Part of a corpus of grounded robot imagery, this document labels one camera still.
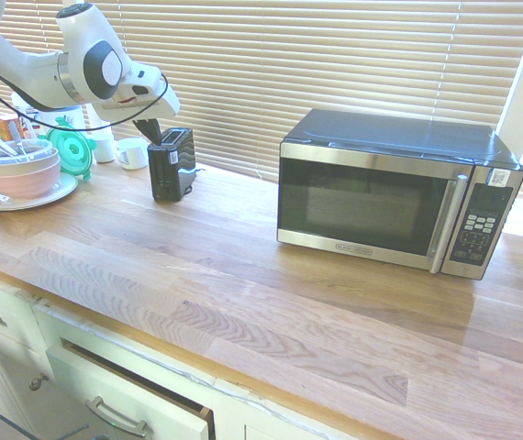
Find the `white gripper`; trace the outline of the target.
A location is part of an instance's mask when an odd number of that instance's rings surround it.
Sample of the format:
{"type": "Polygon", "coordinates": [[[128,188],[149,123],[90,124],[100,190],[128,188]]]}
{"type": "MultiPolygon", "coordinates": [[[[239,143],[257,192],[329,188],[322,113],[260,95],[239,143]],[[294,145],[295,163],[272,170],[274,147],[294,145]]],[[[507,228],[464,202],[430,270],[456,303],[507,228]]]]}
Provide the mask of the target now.
{"type": "Polygon", "coordinates": [[[180,101],[158,67],[132,62],[113,96],[93,104],[93,108],[106,122],[133,120],[149,142],[160,143],[161,129],[156,118],[176,116],[180,101]]]}

